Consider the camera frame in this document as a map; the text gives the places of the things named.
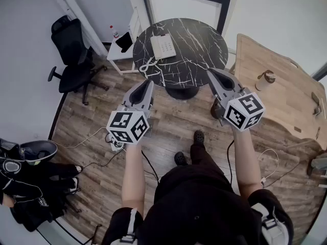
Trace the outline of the black office chair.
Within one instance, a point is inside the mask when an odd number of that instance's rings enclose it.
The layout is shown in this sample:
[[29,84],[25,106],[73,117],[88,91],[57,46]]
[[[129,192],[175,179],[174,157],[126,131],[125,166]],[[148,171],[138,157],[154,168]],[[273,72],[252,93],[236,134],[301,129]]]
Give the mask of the black office chair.
[[79,19],[70,20],[67,15],[56,20],[51,27],[51,39],[56,46],[65,69],[62,74],[56,73],[53,67],[48,81],[53,77],[60,80],[59,92],[77,92],[83,88],[82,103],[87,106],[87,87],[89,84],[108,90],[109,86],[93,81],[93,77],[100,71],[106,71],[105,65],[96,67],[93,63],[92,52],[87,49],[82,37],[82,26]]

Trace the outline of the light wooden desk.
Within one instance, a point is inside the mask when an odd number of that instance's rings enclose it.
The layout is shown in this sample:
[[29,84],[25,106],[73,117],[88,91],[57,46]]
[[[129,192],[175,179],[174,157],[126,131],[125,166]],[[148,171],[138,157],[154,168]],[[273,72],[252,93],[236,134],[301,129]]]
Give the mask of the light wooden desk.
[[[276,80],[258,91],[255,83],[266,70],[274,72]],[[235,76],[244,87],[258,94],[266,107],[264,118],[280,124],[299,139],[313,139],[322,149],[327,149],[325,88],[296,62],[238,34]],[[313,115],[316,104],[312,92],[322,99],[322,112],[318,116]]]

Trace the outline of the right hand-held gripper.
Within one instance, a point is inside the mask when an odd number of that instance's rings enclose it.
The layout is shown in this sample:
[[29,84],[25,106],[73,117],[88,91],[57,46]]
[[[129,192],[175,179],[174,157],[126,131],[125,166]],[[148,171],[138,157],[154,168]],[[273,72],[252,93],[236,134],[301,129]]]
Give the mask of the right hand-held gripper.
[[238,79],[225,70],[209,68],[206,72],[212,92],[217,95],[211,115],[222,126],[230,124],[242,132],[259,123],[266,108],[255,92],[242,88]]

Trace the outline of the black marble round table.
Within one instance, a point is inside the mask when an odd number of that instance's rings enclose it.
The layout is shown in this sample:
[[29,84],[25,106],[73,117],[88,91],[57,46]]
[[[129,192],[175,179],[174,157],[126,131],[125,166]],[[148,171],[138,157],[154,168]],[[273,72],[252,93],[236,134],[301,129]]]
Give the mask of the black marble round table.
[[[170,34],[176,56],[155,60],[150,38]],[[208,84],[207,69],[224,69],[228,48],[211,26],[189,18],[171,18],[146,28],[133,47],[133,61],[141,74],[178,100],[193,98]]]

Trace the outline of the white slatted chair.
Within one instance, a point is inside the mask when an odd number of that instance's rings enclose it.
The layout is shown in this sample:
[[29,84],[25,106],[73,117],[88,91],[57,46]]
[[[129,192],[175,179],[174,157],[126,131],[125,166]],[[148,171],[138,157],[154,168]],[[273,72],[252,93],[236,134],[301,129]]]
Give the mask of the white slatted chair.
[[135,43],[138,36],[142,33],[142,27],[141,27],[141,22],[139,19],[137,7],[134,7],[133,9],[133,14],[128,26],[128,32],[132,43]]

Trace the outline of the person's right forearm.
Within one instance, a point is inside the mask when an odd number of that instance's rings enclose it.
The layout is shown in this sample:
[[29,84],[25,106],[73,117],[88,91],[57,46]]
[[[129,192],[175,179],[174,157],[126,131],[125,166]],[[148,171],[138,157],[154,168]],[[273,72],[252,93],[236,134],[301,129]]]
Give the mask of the person's right forearm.
[[243,132],[232,127],[235,144],[235,166],[240,195],[248,199],[249,196],[262,189],[261,170],[255,154],[249,130]]

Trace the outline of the white side table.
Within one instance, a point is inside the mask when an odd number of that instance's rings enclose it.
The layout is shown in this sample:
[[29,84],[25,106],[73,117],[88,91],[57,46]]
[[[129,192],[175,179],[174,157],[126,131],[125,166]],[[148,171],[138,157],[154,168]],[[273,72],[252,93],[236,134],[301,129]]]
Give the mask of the white side table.
[[135,68],[134,61],[132,61],[132,70],[120,70],[119,67],[116,65],[115,61],[117,60],[133,59],[133,45],[129,48],[128,51],[126,51],[125,53],[121,53],[121,48],[118,47],[118,45],[115,43],[116,40],[119,38],[115,38],[112,41],[107,55],[107,60],[120,75],[138,73],[138,70]]

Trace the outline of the white power strip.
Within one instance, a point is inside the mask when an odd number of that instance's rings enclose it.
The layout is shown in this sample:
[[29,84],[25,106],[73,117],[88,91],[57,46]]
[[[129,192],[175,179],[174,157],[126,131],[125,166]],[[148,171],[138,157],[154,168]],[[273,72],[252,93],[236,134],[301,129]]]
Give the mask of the white power strip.
[[116,139],[110,134],[107,133],[105,136],[106,143],[110,144],[113,152],[119,152],[124,149],[124,143],[117,142]]

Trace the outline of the person's left forearm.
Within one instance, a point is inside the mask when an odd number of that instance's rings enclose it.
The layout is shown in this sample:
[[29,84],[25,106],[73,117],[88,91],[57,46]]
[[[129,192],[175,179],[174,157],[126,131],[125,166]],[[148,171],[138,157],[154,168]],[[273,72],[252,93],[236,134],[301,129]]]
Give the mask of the person's left forearm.
[[122,207],[137,209],[144,215],[145,204],[145,173],[142,146],[128,144],[125,155],[125,171],[122,184]]

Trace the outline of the black flat pouch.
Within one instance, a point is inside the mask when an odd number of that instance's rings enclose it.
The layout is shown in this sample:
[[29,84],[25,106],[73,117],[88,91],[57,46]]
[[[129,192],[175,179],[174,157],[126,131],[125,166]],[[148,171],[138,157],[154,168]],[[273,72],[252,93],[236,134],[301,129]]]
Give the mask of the black flat pouch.
[[123,36],[117,39],[115,43],[121,48],[121,53],[125,53],[133,45],[129,32],[126,32]]

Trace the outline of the small metal clip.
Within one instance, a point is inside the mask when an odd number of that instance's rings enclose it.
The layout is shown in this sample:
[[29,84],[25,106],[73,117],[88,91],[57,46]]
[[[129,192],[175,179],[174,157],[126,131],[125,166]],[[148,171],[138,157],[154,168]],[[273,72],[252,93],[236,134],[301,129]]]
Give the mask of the small metal clip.
[[313,115],[318,116],[322,112],[322,99],[320,99],[314,92],[311,93],[311,98],[316,104]]

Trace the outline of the cream bottle with brown lid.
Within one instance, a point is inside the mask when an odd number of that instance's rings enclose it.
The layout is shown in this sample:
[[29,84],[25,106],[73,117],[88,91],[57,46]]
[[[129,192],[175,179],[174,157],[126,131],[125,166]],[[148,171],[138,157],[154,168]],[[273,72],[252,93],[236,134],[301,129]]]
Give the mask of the cream bottle with brown lid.
[[269,85],[275,82],[275,74],[270,70],[266,70],[261,75],[258,76],[258,80],[255,83],[255,88],[258,91],[262,91],[267,88]]

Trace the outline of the person's black shirt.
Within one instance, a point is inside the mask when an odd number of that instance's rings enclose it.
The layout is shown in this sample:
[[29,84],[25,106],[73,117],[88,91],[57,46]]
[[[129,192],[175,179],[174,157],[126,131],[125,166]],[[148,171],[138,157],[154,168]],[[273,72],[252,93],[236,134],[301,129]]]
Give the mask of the person's black shirt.
[[102,245],[292,245],[293,235],[292,221],[271,191],[244,199],[227,179],[187,165],[162,177],[145,217],[118,209]]

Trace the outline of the white telephone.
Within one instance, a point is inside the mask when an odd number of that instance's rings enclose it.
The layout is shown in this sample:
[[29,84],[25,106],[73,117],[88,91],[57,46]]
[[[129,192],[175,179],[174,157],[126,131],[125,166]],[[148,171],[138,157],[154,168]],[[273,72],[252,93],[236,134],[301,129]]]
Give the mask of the white telephone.
[[150,41],[155,60],[176,56],[176,51],[170,34],[152,36]]

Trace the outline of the person's black trouser leg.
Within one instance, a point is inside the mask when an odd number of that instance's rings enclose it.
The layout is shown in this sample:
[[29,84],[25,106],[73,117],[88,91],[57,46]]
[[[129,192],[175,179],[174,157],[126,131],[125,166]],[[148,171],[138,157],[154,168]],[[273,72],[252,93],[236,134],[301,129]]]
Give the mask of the person's black trouser leg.
[[210,176],[219,177],[226,181],[223,171],[206,151],[202,138],[199,140],[197,138],[194,139],[194,143],[190,148],[190,158],[192,165],[199,167]]

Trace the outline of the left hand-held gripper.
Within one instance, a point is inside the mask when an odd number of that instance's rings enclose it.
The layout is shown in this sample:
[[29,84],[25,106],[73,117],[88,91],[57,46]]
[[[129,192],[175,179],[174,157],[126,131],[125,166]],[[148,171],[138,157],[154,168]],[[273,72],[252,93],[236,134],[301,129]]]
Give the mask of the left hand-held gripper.
[[149,131],[153,88],[151,80],[136,84],[127,91],[123,103],[111,112],[106,129],[117,142],[137,144]]

